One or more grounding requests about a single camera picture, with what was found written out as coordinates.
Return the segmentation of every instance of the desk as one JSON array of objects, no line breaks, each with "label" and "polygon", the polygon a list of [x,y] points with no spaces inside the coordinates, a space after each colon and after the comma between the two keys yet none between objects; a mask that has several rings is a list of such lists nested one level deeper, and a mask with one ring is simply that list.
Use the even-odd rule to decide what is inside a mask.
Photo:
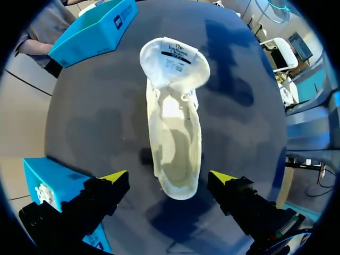
[{"label": "desk", "polygon": [[[247,176],[276,200],[285,164],[280,93],[264,51],[226,8],[190,1],[138,3],[117,50],[62,71],[46,125],[46,154],[95,176],[128,170],[131,189],[103,226],[115,254],[245,254],[252,239],[206,189],[212,169]],[[142,46],[170,37],[199,49],[211,76],[199,88],[203,159],[197,194],[167,197],[140,154],[150,148]]]}]

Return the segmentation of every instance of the white chair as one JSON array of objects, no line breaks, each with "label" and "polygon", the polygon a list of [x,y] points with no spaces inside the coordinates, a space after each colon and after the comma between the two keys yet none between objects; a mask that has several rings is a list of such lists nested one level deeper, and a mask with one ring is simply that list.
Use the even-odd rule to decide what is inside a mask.
[{"label": "white chair", "polygon": [[295,57],[293,50],[291,49],[289,44],[283,38],[276,37],[271,40],[261,42],[260,45],[263,44],[265,45],[267,43],[273,43],[276,46],[276,48],[280,51],[283,59],[287,64],[287,67],[281,67],[273,70],[274,73],[288,69],[293,69],[298,66],[298,59]]}]

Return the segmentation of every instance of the blue box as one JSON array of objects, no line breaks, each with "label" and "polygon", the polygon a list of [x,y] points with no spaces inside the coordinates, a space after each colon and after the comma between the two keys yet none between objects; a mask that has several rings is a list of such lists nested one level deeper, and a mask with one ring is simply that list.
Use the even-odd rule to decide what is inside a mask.
[{"label": "blue box", "polygon": [[[40,204],[35,187],[42,183],[53,192],[58,211],[61,211],[61,202],[68,202],[79,195],[84,189],[84,182],[90,178],[48,158],[24,158],[23,168],[32,201]],[[91,235],[85,236],[83,242],[112,253],[101,224]]]},{"label": "blue box", "polygon": [[59,37],[49,56],[62,67],[117,48],[138,13],[134,0],[111,0],[90,9]]}]

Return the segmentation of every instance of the table surface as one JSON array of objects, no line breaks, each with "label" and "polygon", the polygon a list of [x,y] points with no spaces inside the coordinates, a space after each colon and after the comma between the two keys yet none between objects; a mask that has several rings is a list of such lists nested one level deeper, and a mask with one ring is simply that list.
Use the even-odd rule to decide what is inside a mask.
[{"label": "table surface", "polygon": [[[246,176],[267,199],[281,187],[286,131],[274,74],[235,12],[207,3],[146,1],[117,50],[62,71],[46,126],[46,154],[95,176],[128,170],[131,189],[103,226],[115,254],[245,254],[252,239],[206,189],[212,169]],[[197,90],[202,166],[197,194],[167,197],[142,152],[150,148],[139,52],[170,37],[199,49],[211,76]]]}]

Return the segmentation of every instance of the brand label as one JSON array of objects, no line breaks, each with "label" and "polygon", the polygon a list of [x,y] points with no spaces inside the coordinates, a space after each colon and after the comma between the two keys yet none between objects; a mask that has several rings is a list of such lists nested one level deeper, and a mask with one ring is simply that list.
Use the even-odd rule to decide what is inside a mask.
[{"label": "brand label", "polygon": [[196,56],[197,49],[167,37],[164,37],[161,54],[165,56],[165,67],[174,73],[182,73]]}]

